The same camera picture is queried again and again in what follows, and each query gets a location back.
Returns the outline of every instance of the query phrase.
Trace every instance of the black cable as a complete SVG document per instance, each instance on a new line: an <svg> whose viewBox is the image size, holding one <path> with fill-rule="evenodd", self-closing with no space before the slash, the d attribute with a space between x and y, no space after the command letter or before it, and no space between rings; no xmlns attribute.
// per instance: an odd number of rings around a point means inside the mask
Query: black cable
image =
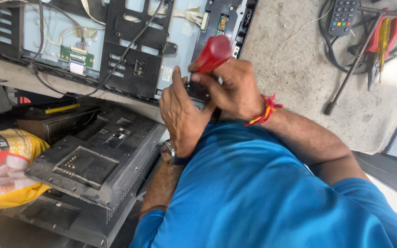
<svg viewBox="0 0 397 248"><path fill-rule="evenodd" d="M107 75L107 77L104 79L104 81L99 84L99 86L97 86L97 88L86 95L83 96L91 96L92 94L96 93L98 90L100 90L100 88L102 88L108 81L108 79L110 79L110 77L113 75L113 72L117 69L117 67L120 65L120 63L122 62L122 60L124 59L125 55L128 53L128 51L130 50L131 46L134 45L134 43L137 41L137 39L140 38L140 36L143 34L143 32L145 32L145 30L148 28L148 26L152 23L152 21L154 20L154 18L156 17L156 14L159 12L160 8L162 7L162 5L165 3L166 0L161 0L159 6L156 9L156 12L154 12L154 14L152 15L151 19L146 23L146 25L142 28L142 30L139 32L139 34L136 35L136 37L130 42L130 44L128 45L127 49L125 50L125 52L122 54L122 56L120 56L120 59L117 61L116 65L113 67L113 69L110 71L110 73Z"/></svg>
<svg viewBox="0 0 397 248"><path fill-rule="evenodd" d="M56 93L59 93L59 94L62 94L62 95L64 95L64 96L77 98L77 96L75 96L75 95L70 95L70 94L62 93L62 92L60 92L60 91L58 91L58 90L55 90L54 88L48 86L48 84L46 84L46 83L39 77L38 74L35 74L35 76L36 76L37 80L39 80L39 82L41 82L45 87L51 89L52 91L54 91L54 92L56 92Z"/></svg>

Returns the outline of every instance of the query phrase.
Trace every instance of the yellow strip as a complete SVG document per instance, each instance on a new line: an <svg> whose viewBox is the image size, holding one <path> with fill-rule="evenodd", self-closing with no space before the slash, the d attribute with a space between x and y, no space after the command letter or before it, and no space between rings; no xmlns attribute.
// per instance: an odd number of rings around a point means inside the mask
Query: yellow strip
<svg viewBox="0 0 397 248"><path fill-rule="evenodd" d="M77 108L77 107L80 107L80 106L81 106L80 104L73 104L73 105L68 105L68 106L64 106L64 107L60 107L60 108L46 110L45 113L46 114L50 114L50 113L54 113L54 112L74 109L74 108Z"/></svg>

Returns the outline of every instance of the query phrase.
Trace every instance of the circuit board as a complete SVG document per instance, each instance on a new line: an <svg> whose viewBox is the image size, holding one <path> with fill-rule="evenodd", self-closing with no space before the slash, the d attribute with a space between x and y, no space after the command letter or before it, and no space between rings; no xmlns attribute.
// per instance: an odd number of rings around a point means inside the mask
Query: circuit board
<svg viewBox="0 0 397 248"><path fill-rule="evenodd" d="M217 30L215 31L215 35L224 35L226 31L226 26L228 25L229 16L225 14L221 14L220 21L217 25Z"/></svg>
<svg viewBox="0 0 397 248"><path fill-rule="evenodd" d="M70 59L75 60L80 63L85 63L86 67L93 67L93 54L84 54L77 51L74 51L70 47L61 46L61 54L60 58L66 61L70 61Z"/></svg>

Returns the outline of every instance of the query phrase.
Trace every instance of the wrist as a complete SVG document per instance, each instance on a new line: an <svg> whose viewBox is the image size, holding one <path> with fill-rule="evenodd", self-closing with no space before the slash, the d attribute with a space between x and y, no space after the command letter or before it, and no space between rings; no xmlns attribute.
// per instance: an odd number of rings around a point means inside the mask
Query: wrist
<svg viewBox="0 0 397 248"><path fill-rule="evenodd" d="M169 142L173 145L176 156L179 158L189 157L196 148L195 144L192 146L191 144L186 144L185 142L177 141L173 138L169 139Z"/></svg>

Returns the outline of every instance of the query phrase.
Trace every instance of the black electronic device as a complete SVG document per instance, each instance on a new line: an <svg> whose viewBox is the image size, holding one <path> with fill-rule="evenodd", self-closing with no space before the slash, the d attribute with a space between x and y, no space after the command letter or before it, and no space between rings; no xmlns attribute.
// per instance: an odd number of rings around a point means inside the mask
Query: black electronic device
<svg viewBox="0 0 397 248"><path fill-rule="evenodd" d="M26 176L114 211L165 130L156 121L116 108L41 153Z"/></svg>
<svg viewBox="0 0 397 248"><path fill-rule="evenodd" d="M335 0L328 33L333 36L348 35L358 8L358 0Z"/></svg>
<svg viewBox="0 0 397 248"><path fill-rule="evenodd" d="M141 192L146 192L141 188L150 180L149 173L161 162L157 160L160 157L160 146L155 146L148 152L148 158L139 165L138 173L132 177L134 183L128 187L112 211L50 189L31 202L6 209L3 214L78 240L89 247L108 248L127 219L136 197Z"/></svg>

